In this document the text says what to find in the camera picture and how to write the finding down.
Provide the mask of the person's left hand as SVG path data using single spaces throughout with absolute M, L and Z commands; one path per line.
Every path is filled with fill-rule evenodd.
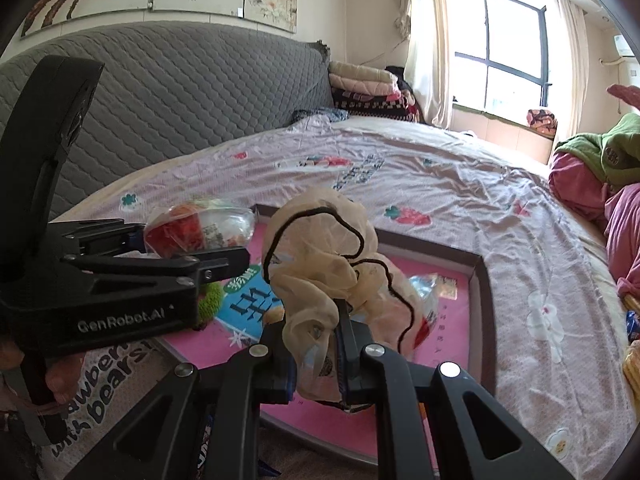
M 38 415 L 58 414 L 73 400 L 78 390 L 82 367 L 85 363 L 85 353 L 73 354 L 53 361 L 44 376 L 48 389 L 54 400 L 48 403 L 32 403 L 24 396 L 20 396 L 11 387 L 1 384 L 1 411 L 16 411 L 24 408 L 26 411 Z

